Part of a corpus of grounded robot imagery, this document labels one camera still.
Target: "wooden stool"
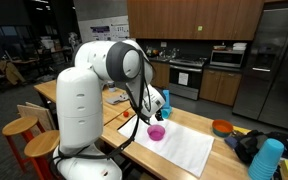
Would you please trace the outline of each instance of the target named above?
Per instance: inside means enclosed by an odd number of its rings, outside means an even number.
[[[58,130],[46,131],[30,141],[25,149],[26,156],[31,158],[40,179],[52,179],[45,155],[54,151],[60,142]]]
[[[9,124],[7,124],[3,130],[2,133],[6,137],[7,142],[11,146],[12,152],[14,156],[16,157],[17,162],[19,163],[21,169],[23,172],[26,171],[24,163],[29,161],[28,158],[22,159],[20,154],[18,153],[14,141],[11,136],[17,135],[17,134],[22,134],[23,138],[25,141],[28,143],[30,140],[32,140],[34,137],[30,131],[30,128],[33,126],[37,125],[38,128],[40,129],[41,132],[45,132],[44,128],[38,121],[38,118],[35,116],[27,116],[27,117],[22,117],[19,119],[16,119]]]

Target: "stove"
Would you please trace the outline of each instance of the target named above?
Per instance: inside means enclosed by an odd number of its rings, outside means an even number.
[[[197,100],[202,81],[202,68],[208,58],[181,56],[170,63],[170,93]]]

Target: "white paper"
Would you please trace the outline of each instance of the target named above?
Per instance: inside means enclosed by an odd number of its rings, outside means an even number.
[[[125,137],[130,137],[136,118],[137,116],[134,116],[130,119],[118,132]],[[157,121],[155,116],[152,116],[150,122],[165,128],[163,139],[160,141],[151,140],[147,134],[148,125],[140,120],[135,142],[200,177],[212,150],[214,137],[199,133],[168,119]]]
[[[178,83],[187,86],[188,74],[180,73],[178,78]]]

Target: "wooden cabinet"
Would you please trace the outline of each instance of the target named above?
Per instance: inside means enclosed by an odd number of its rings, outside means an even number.
[[[204,70],[200,98],[233,106],[241,74]]]
[[[197,0],[194,39],[213,39],[218,0]]]
[[[204,70],[200,98],[215,101],[221,72]]]
[[[264,0],[127,0],[130,36],[252,40]]]
[[[240,1],[232,40],[253,40],[263,5],[263,0]]]
[[[170,65],[158,62],[151,62],[151,64],[154,68],[154,76],[151,85],[162,89],[168,88]]]
[[[219,0],[213,39],[253,40],[263,4],[263,0]]]
[[[128,0],[130,37],[192,39],[196,0]]]
[[[231,39],[239,1],[240,0],[219,0],[213,39]]]

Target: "oven door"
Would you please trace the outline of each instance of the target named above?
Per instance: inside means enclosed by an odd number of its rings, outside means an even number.
[[[202,69],[170,65],[170,93],[197,100]]]
[[[199,89],[202,69],[170,65],[170,83]]]

